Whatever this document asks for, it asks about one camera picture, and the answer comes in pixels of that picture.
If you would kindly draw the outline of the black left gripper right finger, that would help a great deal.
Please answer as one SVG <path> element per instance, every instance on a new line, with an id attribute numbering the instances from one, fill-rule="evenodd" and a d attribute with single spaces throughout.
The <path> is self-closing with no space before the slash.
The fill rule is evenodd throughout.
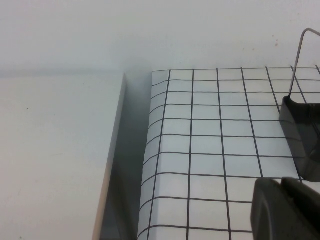
<path id="1" fill-rule="evenodd" d="M 288 195 L 298 219 L 316 240 L 320 239 L 320 194 L 304 183 L 290 177 L 281 180 L 281 187 Z"/>

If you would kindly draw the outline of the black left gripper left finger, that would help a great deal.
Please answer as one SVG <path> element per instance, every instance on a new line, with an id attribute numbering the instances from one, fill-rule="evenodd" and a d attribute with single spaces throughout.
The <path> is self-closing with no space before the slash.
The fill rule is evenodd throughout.
<path id="1" fill-rule="evenodd" d="M 278 182 L 267 178 L 255 182 L 250 215 L 255 240 L 295 240 L 296 219 L 290 197 Z"/>

